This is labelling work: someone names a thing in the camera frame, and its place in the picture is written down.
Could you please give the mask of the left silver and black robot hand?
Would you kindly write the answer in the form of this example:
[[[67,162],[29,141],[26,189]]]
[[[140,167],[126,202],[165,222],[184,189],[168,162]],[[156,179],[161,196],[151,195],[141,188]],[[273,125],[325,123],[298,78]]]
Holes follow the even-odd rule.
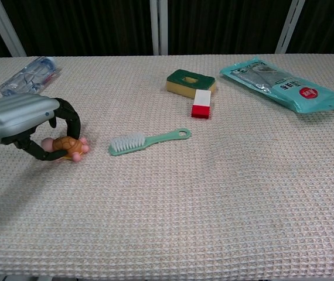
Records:
[[[81,122],[78,113],[69,102],[38,94],[14,94],[0,98],[0,144],[14,144],[34,158],[52,161],[67,155],[66,150],[47,152],[31,140],[36,128],[48,121],[56,127],[56,119],[64,119],[66,135],[78,139]]]

